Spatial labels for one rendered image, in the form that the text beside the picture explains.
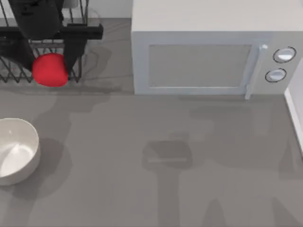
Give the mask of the small white microwave knob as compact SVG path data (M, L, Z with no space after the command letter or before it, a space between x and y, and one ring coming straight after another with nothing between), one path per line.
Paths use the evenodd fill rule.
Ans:
M282 81L287 75L287 72L282 69L270 70L265 75L265 80L269 83L277 83Z

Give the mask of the red apple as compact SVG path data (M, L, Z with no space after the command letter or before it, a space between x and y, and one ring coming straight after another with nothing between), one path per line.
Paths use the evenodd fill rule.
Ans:
M47 53L37 57L32 66L34 81L45 87L62 87L68 82L64 56L59 53Z

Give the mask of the large white microwave knob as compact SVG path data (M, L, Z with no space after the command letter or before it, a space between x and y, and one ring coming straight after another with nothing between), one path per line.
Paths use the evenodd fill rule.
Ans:
M286 47L278 49L273 54L273 60L277 63L286 63L291 61L296 56L296 49L293 47Z

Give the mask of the white bowl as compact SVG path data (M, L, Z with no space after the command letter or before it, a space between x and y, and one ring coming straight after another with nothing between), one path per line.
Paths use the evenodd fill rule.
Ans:
M31 123L0 119L0 186L26 180L38 167L40 156L40 138Z

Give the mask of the pale grey microwave oven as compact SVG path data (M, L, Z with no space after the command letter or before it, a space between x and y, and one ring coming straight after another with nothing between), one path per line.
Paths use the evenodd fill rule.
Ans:
M253 33L268 50L252 95L282 95L303 59L303 0L134 0L131 34L137 31ZM288 46L296 56L275 62L274 52ZM286 77L267 82L279 68Z

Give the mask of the microwave oven door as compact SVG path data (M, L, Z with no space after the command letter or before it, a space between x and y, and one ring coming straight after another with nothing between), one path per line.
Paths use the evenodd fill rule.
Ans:
M137 95L243 95L261 41L242 32L132 32Z

